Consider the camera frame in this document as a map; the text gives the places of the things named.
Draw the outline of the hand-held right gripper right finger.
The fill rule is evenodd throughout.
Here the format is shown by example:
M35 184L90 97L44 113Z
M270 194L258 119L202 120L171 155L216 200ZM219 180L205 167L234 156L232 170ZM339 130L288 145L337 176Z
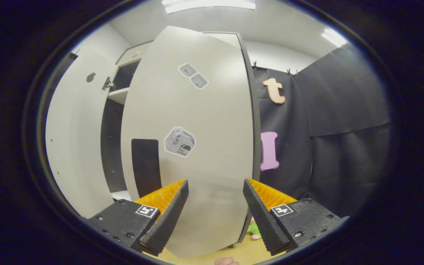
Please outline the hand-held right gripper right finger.
M313 198L297 200L253 179L244 180L243 195L271 255L305 248L349 220Z

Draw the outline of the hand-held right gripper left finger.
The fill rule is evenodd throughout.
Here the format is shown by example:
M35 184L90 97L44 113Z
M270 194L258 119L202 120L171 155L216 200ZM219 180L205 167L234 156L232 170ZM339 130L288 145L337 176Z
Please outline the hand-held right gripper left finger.
M158 256L178 223L188 194L188 181L180 180L135 201L119 199L87 222L118 244Z

